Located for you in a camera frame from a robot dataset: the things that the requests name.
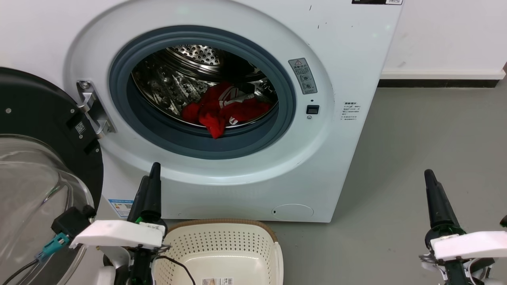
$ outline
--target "door hinge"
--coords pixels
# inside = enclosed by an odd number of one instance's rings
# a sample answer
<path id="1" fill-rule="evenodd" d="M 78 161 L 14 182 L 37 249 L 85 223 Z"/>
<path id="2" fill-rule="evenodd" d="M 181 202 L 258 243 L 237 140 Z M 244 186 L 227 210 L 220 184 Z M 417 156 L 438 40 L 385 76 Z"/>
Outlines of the door hinge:
<path id="1" fill-rule="evenodd" d="M 83 100 L 78 108 L 86 114 L 98 138 L 103 138 L 107 132 L 116 132 L 111 119 L 98 99 L 97 91 L 89 80 L 79 80 L 76 83 L 79 97 Z"/>

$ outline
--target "laundry basket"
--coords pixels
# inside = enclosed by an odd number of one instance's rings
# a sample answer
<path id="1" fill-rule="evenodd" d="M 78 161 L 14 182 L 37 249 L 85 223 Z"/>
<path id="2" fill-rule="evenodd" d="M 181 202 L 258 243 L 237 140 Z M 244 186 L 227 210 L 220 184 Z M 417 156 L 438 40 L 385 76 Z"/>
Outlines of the laundry basket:
<path id="1" fill-rule="evenodd" d="M 183 263 L 197 285 L 282 285 L 283 257 L 276 235 L 250 220 L 211 219 L 169 229 L 164 255 Z M 158 259 L 157 285 L 192 285 L 184 268 Z"/>

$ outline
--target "screw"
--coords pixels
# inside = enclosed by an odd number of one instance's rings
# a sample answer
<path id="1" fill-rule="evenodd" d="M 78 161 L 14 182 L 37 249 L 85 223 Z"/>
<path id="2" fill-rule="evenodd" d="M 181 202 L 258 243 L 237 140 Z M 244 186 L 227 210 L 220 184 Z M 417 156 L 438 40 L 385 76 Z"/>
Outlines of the screw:
<path id="1" fill-rule="evenodd" d="M 86 81 L 79 81 L 79 85 L 81 86 L 81 88 L 83 89 L 88 89 L 88 87 L 90 87 L 90 83 L 86 82 Z"/>

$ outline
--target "red clothing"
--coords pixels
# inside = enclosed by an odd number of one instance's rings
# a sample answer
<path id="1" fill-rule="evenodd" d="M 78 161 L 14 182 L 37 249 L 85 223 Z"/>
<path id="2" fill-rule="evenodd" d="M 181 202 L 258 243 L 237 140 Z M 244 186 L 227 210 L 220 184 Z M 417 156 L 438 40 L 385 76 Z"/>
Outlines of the red clothing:
<path id="1" fill-rule="evenodd" d="M 226 123 L 236 125 L 256 118 L 271 106 L 259 102 L 253 94 L 241 96 L 238 88 L 228 82 L 209 87 L 198 103 L 190 103 L 182 110 L 182 117 L 191 123 L 201 123 L 213 138 L 219 138 Z"/>

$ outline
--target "gray rubber seal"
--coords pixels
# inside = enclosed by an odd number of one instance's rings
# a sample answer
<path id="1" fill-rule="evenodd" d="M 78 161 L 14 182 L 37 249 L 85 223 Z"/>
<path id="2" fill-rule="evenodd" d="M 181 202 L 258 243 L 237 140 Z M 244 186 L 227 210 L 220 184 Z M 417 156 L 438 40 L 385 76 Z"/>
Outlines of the gray rubber seal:
<path id="1" fill-rule="evenodd" d="M 130 73 L 148 55 L 187 44 L 212 46 L 253 63 L 273 84 L 278 106 L 260 121 L 227 129 L 218 139 L 213 139 L 206 129 L 182 124 L 160 113 L 143 99 Z M 264 149 L 287 131 L 296 110 L 294 85 L 272 55 L 236 34 L 202 26 L 161 28 L 131 41 L 113 62 L 110 92 L 120 115 L 145 139 L 168 151 L 202 159 L 237 158 Z"/>

